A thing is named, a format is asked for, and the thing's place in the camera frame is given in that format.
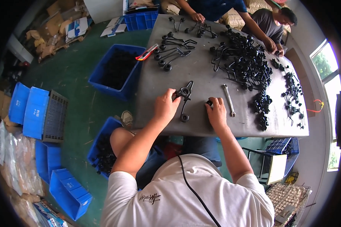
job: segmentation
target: worker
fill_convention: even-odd
[[[258,24],[259,28],[273,40],[279,51],[279,56],[284,56],[284,48],[281,45],[284,25],[297,25],[297,16],[289,8],[283,7],[277,12],[272,12],[268,9],[257,10],[251,18]],[[249,25],[245,25],[242,32],[247,34],[254,34],[249,28]]]
[[[181,7],[179,15],[189,15],[194,21],[201,21],[202,23],[205,20],[218,21],[225,13],[234,8],[256,38],[264,43],[269,53],[274,54],[277,50],[273,40],[264,34],[250,17],[243,0],[188,0],[188,2],[176,0],[176,2]]]
[[[175,91],[169,88],[157,97],[153,118],[136,135],[124,128],[111,134],[117,160],[109,176],[100,225],[273,226],[273,204],[226,124],[222,98],[209,98],[213,108],[205,104],[205,111],[221,140],[234,183],[224,179],[214,165],[220,162],[216,138],[194,137],[192,141],[196,143],[184,148],[187,154],[166,161],[152,181],[138,191],[137,172],[149,162],[146,159],[152,144],[172,120],[181,101],[181,97],[172,101]]]

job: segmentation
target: gray plastic crate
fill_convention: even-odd
[[[44,121],[43,142],[63,143],[67,107],[68,99],[51,90]]]

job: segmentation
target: red box cutter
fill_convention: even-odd
[[[138,61],[144,61],[145,59],[147,59],[152,52],[158,47],[158,44],[154,44],[154,46],[150,47],[147,51],[145,51],[142,55],[136,57],[135,59]]]

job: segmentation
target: sneaker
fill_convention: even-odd
[[[127,125],[133,123],[133,116],[132,116],[132,114],[129,111],[125,110],[123,112],[123,114],[121,115],[121,120],[127,126]]]

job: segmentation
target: window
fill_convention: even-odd
[[[325,43],[323,47],[311,57],[314,66],[327,94],[327,106],[331,113],[332,141],[330,155],[328,159],[327,171],[336,171],[339,169],[341,150],[336,146],[336,100],[337,94],[341,91],[341,79],[338,72],[338,65],[330,43]]]

